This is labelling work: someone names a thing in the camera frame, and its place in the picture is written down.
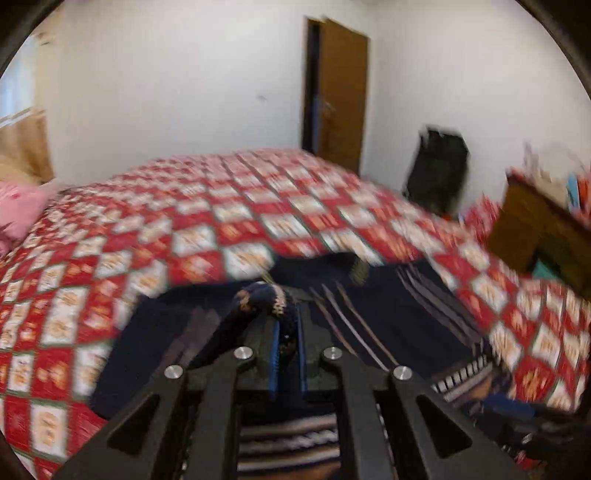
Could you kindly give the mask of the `navy patterned knit sweater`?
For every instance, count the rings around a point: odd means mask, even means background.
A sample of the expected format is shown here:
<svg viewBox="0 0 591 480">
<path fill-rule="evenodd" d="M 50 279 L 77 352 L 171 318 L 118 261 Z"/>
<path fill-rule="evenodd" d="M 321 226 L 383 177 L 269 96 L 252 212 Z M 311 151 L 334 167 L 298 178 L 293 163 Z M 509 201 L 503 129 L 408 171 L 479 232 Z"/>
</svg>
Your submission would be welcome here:
<svg viewBox="0 0 591 480">
<path fill-rule="evenodd" d="M 335 414 L 304 401 L 304 341 L 311 328 L 367 366 L 411 368 L 466 415 L 511 388 L 507 367 L 475 317 L 429 261 L 374 266 L 352 253 L 280 257 L 242 281 L 187 284 L 138 298 L 92 393 L 91 410 L 118 413 L 171 364 L 196 369 L 242 345 L 256 319 L 280 324 L 271 353 L 273 404 L 240 434 L 245 479 L 322 479 L 339 470 Z"/>
</svg>

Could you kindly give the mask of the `black bag by wall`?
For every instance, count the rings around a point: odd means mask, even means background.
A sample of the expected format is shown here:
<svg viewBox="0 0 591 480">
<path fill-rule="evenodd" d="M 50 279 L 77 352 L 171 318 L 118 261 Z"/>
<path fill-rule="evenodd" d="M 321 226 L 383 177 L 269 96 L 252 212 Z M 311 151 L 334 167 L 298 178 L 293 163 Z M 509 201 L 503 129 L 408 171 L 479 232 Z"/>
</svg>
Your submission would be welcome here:
<svg viewBox="0 0 591 480">
<path fill-rule="evenodd" d="M 433 214 L 450 215 L 464 188 L 469 155 L 460 134 L 427 126 L 419 134 L 403 196 Z"/>
</svg>

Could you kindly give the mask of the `pink folded blanket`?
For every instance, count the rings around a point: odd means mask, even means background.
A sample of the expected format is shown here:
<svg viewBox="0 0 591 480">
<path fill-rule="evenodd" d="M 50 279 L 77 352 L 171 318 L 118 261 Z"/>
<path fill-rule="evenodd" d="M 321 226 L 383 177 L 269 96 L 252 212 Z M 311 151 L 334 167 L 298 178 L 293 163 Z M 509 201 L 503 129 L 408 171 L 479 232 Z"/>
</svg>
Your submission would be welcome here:
<svg viewBox="0 0 591 480">
<path fill-rule="evenodd" d="M 1 257 L 6 256 L 24 240 L 60 189 L 61 185 L 55 182 L 39 186 L 1 183 Z"/>
</svg>

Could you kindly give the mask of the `brown wooden dresser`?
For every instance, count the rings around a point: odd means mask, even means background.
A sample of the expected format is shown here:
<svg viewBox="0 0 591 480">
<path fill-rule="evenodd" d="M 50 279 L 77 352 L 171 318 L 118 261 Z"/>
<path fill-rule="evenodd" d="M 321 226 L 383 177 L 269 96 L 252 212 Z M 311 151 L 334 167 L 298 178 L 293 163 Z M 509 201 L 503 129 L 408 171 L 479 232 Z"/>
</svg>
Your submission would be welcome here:
<svg viewBox="0 0 591 480">
<path fill-rule="evenodd" d="M 518 173 L 507 174 L 500 214 L 485 245 L 519 273 L 545 262 L 576 294 L 590 298 L 590 228 Z"/>
</svg>

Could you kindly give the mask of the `brown wooden door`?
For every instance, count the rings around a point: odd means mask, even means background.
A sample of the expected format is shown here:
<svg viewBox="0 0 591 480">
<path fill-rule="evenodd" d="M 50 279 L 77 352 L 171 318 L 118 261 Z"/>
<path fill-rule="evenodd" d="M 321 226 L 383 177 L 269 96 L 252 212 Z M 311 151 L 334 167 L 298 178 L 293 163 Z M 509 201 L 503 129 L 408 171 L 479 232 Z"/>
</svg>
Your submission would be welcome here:
<svg viewBox="0 0 591 480">
<path fill-rule="evenodd" d="M 308 18 L 304 45 L 301 148 L 360 172 L 370 38 L 325 17 Z"/>
</svg>

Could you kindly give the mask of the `red checkered teddy bedspread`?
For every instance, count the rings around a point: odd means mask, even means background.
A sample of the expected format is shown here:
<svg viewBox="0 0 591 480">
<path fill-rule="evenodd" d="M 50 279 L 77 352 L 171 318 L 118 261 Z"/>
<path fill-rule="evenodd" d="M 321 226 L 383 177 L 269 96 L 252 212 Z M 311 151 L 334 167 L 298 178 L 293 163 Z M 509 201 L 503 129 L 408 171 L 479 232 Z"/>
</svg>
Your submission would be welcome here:
<svg viewBox="0 0 591 480">
<path fill-rule="evenodd" d="M 159 159 L 50 204 L 1 261 L 1 430 L 48 479 L 101 427 L 87 406 L 136 299 L 247 278 L 276 255 L 427 256 L 488 333 L 512 395 L 568 412 L 589 376 L 590 306 L 519 276 L 463 225 L 310 154 Z"/>
</svg>

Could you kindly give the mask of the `beige wooden headboard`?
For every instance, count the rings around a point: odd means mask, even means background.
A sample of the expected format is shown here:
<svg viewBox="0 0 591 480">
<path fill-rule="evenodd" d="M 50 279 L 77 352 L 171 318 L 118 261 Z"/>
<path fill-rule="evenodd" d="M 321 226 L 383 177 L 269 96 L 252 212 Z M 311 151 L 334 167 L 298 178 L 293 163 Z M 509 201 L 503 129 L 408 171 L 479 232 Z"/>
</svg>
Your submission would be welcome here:
<svg viewBox="0 0 591 480">
<path fill-rule="evenodd" d="M 0 134 L 2 181 L 42 185 L 54 178 L 43 110 L 2 118 Z"/>
</svg>

